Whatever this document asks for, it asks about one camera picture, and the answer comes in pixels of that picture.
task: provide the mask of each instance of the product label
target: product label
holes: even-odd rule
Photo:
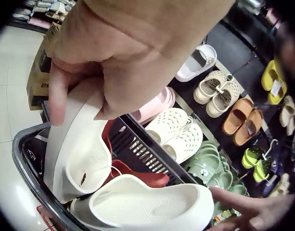
[[[280,88],[281,84],[277,80],[275,80],[272,86],[272,90],[270,91],[274,97],[277,97]]]

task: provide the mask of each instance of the brown slide sandal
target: brown slide sandal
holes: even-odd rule
[[[230,111],[227,119],[223,123],[222,130],[227,135],[232,135],[245,123],[252,111],[253,102],[247,98],[239,99]]]
[[[233,142],[237,146],[242,146],[248,140],[250,140],[257,132],[260,130],[263,122],[263,114],[259,109],[254,109],[249,114],[246,122],[238,129],[233,137]]]

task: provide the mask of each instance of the white tile floor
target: white tile floor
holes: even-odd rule
[[[20,130],[42,123],[30,111],[26,82],[43,34],[7,26],[0,34],[0,209],[15,230],[48,230],[36,211],[40,203],[12,160],[12,139]]]

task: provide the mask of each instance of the hand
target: hand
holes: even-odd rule
[[[251,198],[220,188],[210,187],[214,200],[222,205],[236,209],[242,215],[229,218],[208,231],[267,230],[276,225],[287,213],[294,201],[294,195],[284,195],[267,198]]]
[[[64,120],[69,88],[92,76],[104,79],[104,102],[96,119],[111,120],[138,110],[169,84],[232,4],[233,0],[78,1],[54,47],[49,81],[52,124]]]

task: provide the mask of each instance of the cardboard box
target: cardboard box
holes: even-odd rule
[[[41,103],[48,100],[51,60],[60,27],[54,22],[51,24],[35,56],[26,86],[31,110],[40,110]]]

